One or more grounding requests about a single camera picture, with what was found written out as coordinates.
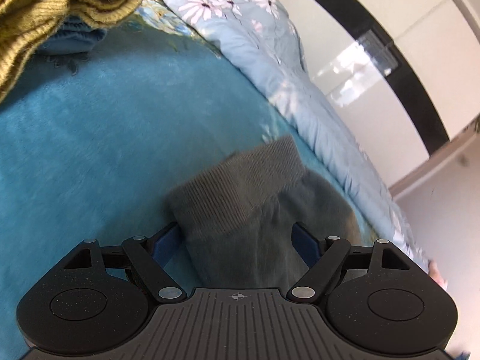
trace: gray garment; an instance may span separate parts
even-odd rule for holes
[[[297,221],[319,239],[361,241],[351,207],[303,166],[291,136],[229,157],[167,199],[208,287],[285,293],[308,270],[291,245]]]

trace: knitted fabric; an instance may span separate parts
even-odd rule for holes
[[[142,0],[0,0],[0,102],[15,85],[29,57],[68,15],[92,28],[109,28]]]

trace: folded blue denim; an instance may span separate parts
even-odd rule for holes
[[[107,35],[103,28],[93,29],[77,16],[68,16],[59,30],[38,49],[38,54],[58,56],[91,51]]]

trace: black tile strip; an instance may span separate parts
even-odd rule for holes
[[[449,141],[445,126],[431,102],[428,93],[393,43],[390,35],[358,0],[315,0],[354,39],[373,31],[398,61],[398,67],[386,77],[413,125],[418,131],[428,153],[432,155]]]

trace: bed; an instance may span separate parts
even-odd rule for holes
[[[0,105],[1,359],[26,351],[18,301],[76,244],[152,235],[172,220],[174,186],[282,135],[350,204],[363,245],[384,236],[359,209],[355,181],[339,179],[228,51],[172,10],[145,0],[92,51],[34,56]],[[185,248],[166,270],[187,292],[201,285]]]

